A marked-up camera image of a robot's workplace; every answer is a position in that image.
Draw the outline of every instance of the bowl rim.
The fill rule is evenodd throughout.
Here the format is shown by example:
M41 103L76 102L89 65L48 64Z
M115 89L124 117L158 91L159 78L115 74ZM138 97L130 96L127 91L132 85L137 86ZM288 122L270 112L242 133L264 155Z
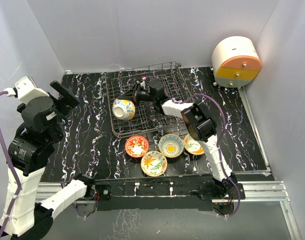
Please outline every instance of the bowl rim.
M135 138L135 137L143 138L144 141L147 142L147 146L148 146L148 147L147 147L147 151L146 151L144 154L141 154L140 156L131 155L130 152L128 152L127 147L126 147L126 146L127 146L127 143L128 143L132 138ZM137 158L142 158L142 157L145 156L145 154L148 153L148 151L149 151L149 142L148 142L147 138L145 138L144 136L134 135L134 136L131 136L131 137L129 137L129 138L127 139L126 143L124 144L124 149L126 150L126 153L127 153L129 156L131 156L132 158L135 158L135 159L137 159Z
M162 150L161 150L161 140L162 140L164 137L168 136L168 135L174 135L174 136L178 137L178 138L181 140L181 143L182 143L182 150L181 150L181 152L179 152L178 155L176 155L176 156L167 156L167 155L165 155L165 154L162 152ZM164 155L166 158L174 159L174 158L179 157L179 156L183 153L183 151L184 151L184 149L185 149L185 146L184 146L184 142L183 142L183 140L182 140L182 138L181 138L180 136L178 136L178 135L176 135L176 134L173 134L173 133L169 133L169 134L166 134L166 135L164 135L164 136L162 136L162 137L160 138L160 140L159 140L159 142L158 142L158 148L159 148L160 153L161 153L162 155Z
M151 153L151 152L156 152L158 154L161 154L164 159L166 160L166 168L164 169L164 171L161 172L161 174L159 174L158 176L152 176L152 175L149 175L148 173L146 173L144 170L143 170L143 166L142 166L142 162L143 162L143 159L144 159L144 156L148 153ZM148 175L149 177L159 177L160 175L164 174L168 168L168 161L167 161L167 158L165 155L163 155L160 151L155 151L155 150L152 150L152 151L148 151L146 152L146 154L141 158L141 161L140 161L140 167L141 167L141 170L143 171L144 174Z
M186 136L184 136L184 138L183 138L183 148L188 152L188 153L190 153L190 154L192 154L192 155L195 155L195 156L200 156L200 155L203 155L203 154L205 154L205 151L203 151L203 153L199 153L199 154L196 154L196 153L193 153L193 152L191 152L191 151L189 151L187 148L186 148L186 144L185 144L185 138L187 137L187 136L190 136L190 134L188 133Z

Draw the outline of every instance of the orange bowl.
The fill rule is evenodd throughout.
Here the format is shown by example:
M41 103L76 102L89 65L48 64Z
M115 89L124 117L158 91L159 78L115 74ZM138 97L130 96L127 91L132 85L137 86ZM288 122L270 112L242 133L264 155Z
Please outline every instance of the orange bowl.
M124 146L126 153L133 158L141 158L149 149L149 143L143 136L131 136Z

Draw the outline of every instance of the orange drawer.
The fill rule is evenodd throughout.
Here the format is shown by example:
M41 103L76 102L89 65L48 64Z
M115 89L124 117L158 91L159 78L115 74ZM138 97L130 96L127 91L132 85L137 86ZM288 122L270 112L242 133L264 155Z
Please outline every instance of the orange drawer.
M253 80L259 71L236 69L220 66L215 73L216 77L227 78L227 79L240 79L240 80Z
M235 56L226 60L221 66L224 68L253 71L260 71L262 69L262 63L259 58L253 56Z

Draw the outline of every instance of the yellow drawer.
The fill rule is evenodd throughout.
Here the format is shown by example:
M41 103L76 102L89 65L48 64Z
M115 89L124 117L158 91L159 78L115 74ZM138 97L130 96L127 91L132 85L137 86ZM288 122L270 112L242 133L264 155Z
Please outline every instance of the yellow drawer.
M245 70L245 69L236 69L220 66L216 71L215 76L220 78L227 79L240 79L240 80L253 80L259 71L255 70Z

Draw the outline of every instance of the bowl with floral pattern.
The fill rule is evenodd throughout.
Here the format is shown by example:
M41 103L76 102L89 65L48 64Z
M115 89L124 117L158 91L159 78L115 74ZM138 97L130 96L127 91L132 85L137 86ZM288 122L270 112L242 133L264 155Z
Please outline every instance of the bowl with floral pattern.
M175 134L167 134L159 140L159 150L167 158L176 158L184 151L183 140Z
M143 136L135 135L127 139L124 148L129 156L141 158L148 152L149 143Z
M142 171L150 177L158 177L167 169L167 159L159 151L149 151L141 159Z
M192 155L202 155L205 153L202 146L190 134L184 137L183 146Z

